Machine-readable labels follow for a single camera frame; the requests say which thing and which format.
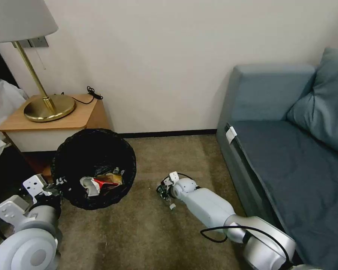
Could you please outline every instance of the white wall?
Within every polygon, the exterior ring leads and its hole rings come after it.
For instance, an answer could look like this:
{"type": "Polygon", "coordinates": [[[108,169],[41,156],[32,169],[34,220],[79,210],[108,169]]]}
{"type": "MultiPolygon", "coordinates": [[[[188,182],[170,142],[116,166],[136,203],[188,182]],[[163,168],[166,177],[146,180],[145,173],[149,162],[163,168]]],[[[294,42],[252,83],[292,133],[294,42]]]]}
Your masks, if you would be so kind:
{"type": "MultiPolygon", "coordinates": [[[[104,96],[114,130],[216,128],[238,63],[317,64],[338,46],[338,0],[46,0],[59,31],[28,55],[48,93],[104,96]]],[[[10,43],[0,52],[37,90],[10,43]]]]}

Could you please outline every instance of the wooden nightstand top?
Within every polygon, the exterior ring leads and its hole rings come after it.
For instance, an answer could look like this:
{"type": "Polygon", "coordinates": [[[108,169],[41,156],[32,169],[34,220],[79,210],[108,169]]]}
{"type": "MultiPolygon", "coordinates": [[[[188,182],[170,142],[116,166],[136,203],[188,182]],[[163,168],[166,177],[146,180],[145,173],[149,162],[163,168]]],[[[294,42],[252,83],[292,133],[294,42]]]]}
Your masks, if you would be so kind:
{"type": "MultiPolygon", "coordinates": [[[[18,110],[7,118],[1,125],[0,131],[34,131],[34,130],[50,130],[50,129],[82,129],[87,127],[89,118],[94,110],[98,100],[94,99],[90,104],[82,104],[75,101],[75,110],[59,120],[37,123],[29,121],[23,113],[24,107],[38,95],[32,96],[28,99],[18,110]]],[[[73,95],[76,99],[89,102],[93,97],[89,94],[73,95]]]]}

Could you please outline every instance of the brass lamp base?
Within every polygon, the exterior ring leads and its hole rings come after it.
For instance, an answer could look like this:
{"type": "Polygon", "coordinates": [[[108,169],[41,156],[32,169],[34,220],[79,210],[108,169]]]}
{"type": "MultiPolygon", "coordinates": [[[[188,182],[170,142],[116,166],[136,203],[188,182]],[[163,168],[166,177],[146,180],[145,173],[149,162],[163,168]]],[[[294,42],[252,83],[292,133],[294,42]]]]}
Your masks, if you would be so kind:
{"type": "Polygon", "coordinates": [[[24,115],[30,121],[49,122],[70,114],[75,109],[75,101],[66,95],[38,97],[24,108],[24,115]]]}

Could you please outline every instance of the couch armrest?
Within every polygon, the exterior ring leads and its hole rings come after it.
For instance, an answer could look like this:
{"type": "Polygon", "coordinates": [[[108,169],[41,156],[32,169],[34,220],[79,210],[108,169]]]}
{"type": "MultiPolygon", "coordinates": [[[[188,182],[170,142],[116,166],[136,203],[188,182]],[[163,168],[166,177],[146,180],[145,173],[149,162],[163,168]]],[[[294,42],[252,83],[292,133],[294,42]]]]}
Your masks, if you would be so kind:
{"type": "Polygon", "coordinates": [[[235,66],[218,128],[227,122],[283,120],[291,106],[312,87],[315,68],[307,64],[235,66]]]}

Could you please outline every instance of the black baseboard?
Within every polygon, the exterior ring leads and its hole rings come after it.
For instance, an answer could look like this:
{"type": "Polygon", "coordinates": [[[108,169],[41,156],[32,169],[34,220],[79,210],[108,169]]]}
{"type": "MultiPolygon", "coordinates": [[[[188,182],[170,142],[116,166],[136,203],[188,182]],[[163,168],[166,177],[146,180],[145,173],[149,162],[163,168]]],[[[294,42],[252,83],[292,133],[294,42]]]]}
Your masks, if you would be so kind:
{"type": "Polygon", "coordinates": [[[141,132],[141,133],[120,133],[123,138],[145,138],[145,137],[170,137],[170,136],[189,136],[189,135],[207,135],[215,134],[216,129],[200,130],[179,130],[179,131],[162,131],[162,132],[141,132]]]}

